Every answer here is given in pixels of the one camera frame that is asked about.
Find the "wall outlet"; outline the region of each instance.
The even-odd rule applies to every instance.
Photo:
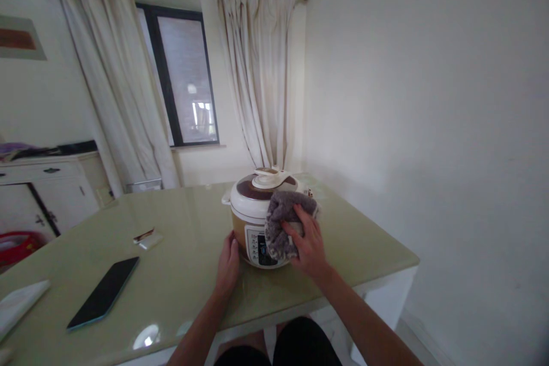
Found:
[[[110,186],[103,186],[96,190],[97,197],[101,203],[101,208],[105,207],[107,204],[111,203],[114,200]]]

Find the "black shorts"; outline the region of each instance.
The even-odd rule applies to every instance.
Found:
[[[273,366],[341,366],[324,331],[308,317],[288,323],[274,349]],[[253,347],[236,346],[223,353],[214,366],[270,366],[270,361]]]

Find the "table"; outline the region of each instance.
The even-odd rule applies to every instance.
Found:
[[[394,328],[418,257],[314,177],[296,177],[312,187],[323,207],[319,222],[328,261]],[[231,186],[124,195],[1,275],[0,299],[32,283],[51,282],[0,345],[14,350],[10,365],[164,363],[213,290],[222,241],[232,229],[230,208],[221,204]],[[152,227],[164,235],[161,243],[149,251],[133,244],[133,237]],[[112,311],[67,332],[110,266],[134,256],[141,260]],[[241,263],[241,271],[217,341],[328,305],[290,265],[261,270]],[[138,341],[143,331],[156,330],[145,344]]]

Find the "drawer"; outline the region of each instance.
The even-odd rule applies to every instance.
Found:
[[[79,175],[78,165],[73,162],[44,163],[38,165],[0,167],[0,185],[27,183],[47,178]]]

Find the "phone screen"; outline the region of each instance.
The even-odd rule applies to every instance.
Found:
[[[68,330],[103,319],[124,288],[139,257],[113,264],[67,326]]]

